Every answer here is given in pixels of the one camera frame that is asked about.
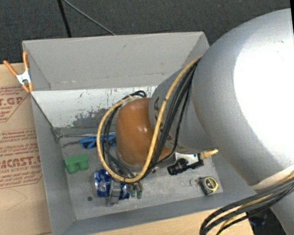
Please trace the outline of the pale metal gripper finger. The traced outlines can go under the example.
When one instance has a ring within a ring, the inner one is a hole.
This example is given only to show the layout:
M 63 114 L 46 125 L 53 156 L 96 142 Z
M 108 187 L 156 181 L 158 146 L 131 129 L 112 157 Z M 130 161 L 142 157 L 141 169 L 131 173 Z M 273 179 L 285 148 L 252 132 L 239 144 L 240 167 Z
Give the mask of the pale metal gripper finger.
M 115 204 L 117 204 L 119 202 L 120 191 L 121 191 L 121 189 L 119 187 L 112 188 L 110 190 L 109 197 L 107 198 L 107 201 L 106 201 L 108 207 L 114 206 Z

